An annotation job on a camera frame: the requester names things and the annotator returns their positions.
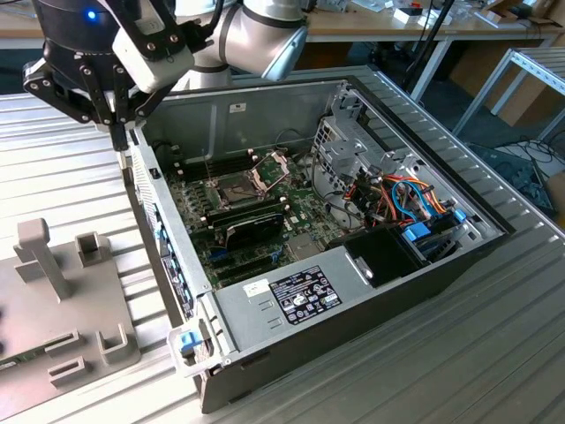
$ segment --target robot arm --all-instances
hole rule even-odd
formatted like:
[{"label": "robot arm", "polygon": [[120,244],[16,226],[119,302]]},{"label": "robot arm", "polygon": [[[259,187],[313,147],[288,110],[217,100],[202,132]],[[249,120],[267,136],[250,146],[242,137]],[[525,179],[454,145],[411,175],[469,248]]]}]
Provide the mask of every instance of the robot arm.
[{"label": "robot arm", "polygon": [[24,69],[24,89],[107,128],[117,152],[128,148],[126,126],[147,118],[190,70],[189,88],[228,64],[281,80],[306,39],[298,0],[177,0],[177,12],[192,15],[182,24],[175,0],[33,3],[45,43],[43,59]]},{"label": "robot arm", "polygon": [[80,123],[109,128],[127,150],[125,126],[149,116],[193,68],[221,16],[177,25],[163,0],[34,0],[43,59],[24,69],[24,89]]}]

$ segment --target blue cable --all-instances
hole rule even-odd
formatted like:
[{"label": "blue cable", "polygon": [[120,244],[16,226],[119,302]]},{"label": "blue cable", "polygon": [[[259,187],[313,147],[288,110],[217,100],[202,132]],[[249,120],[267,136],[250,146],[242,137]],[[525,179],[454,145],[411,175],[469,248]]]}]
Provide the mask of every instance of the blue cable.
[{"label": "blue cable", "polygon": [[399,184],[406,184],[407,186],[410,186],[418,195],[420,201],[422,202],[422,205],[424,205],[424,208],[426,209],[426,211],[428,212],[428,214],[430,214],[431,216],[436,216],[437,213],[435,212],[435,210],[433,210],[433,208],[427,203],[427,201],[424,199],[424,195],[422,194],[422,192],[420,191],[420,189],[418,188],[417,185],[415,185],[414,183],[412,183],[411,181],[398,181],[397,183],[395,183],[392,186],[392,201],[395,203],[395,206],[398,210],[400,210],[402,213],[404,213],[405,215],[409,216],[410,218],[412,218],[414,220],[415,223],[418,222],[418,219],[416,218],[416,216],[411,213],[409,210],[404,209],[403,207],[400,206],[400,204],[398,203],[398,199],[396,198],[396,188],[398,188]]}]

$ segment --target wooden table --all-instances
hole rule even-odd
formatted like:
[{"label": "wooden table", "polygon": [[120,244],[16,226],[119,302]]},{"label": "wooden table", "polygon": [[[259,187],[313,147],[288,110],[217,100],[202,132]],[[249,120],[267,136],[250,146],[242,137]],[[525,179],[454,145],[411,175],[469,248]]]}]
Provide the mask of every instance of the wooden table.
[{"label": "wooden table", "polygon": [[[392,18],[392,11],[379,13],[351,4],[345,13],[313,11],[308,16],[309,42],[401,42],[416,41],[422,32],[418,24],[404,25]],[[551,46],[565,30],[557,26],[538,29],[498,29],[474,16],[455,17],[436,36],[439,42],[422,72],[411,98],[419,101],[432,76],[454,41],[540,39],[541,47]],[[42,33],[35,19],[0,13],[0,49],[37,49]]]}]

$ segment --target motherboard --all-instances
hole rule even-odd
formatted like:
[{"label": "motherboard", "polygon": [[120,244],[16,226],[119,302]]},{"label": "motherboard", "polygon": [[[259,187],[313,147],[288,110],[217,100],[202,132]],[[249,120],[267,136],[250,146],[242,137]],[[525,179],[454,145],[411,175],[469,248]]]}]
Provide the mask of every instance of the motherboard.
[{"label": "motherboard", "polygon": [[323,252],[346,234],[312,190],[307,169],[280,150],[178,164],[169,188],[215,289]]}]

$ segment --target green circuit board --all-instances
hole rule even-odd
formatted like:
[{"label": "green circuit board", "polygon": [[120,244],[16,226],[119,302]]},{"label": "green circuit board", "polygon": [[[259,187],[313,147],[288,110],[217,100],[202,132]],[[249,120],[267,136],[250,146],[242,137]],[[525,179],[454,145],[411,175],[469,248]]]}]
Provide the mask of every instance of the green circuit board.
[{"label": "green circuit board", "polygon": [[[260,158],[269,153],[264,152]],[[305,182],[303,169],[290,158],[287,158],[287,166],[289,175],[261,196],[249,182],[252,176],[248,170],[192,182],[186,182],[178,175],[169,179],[178,212],[214,288],[299,261],[304,255],[322,252],[327,242],[347,232],[347,223],[338,223]],[[261,163],[258,172],[266,186],[284,176],[281,165],[270,158]],[[280,232],[268,240],[237,250],[225,252],[222,231],[210,229],[202,220],[203,216],[215,211],[236,210],[281,198],[286,199],[284,204],[288,207],[281,212],[283,226]]]}]

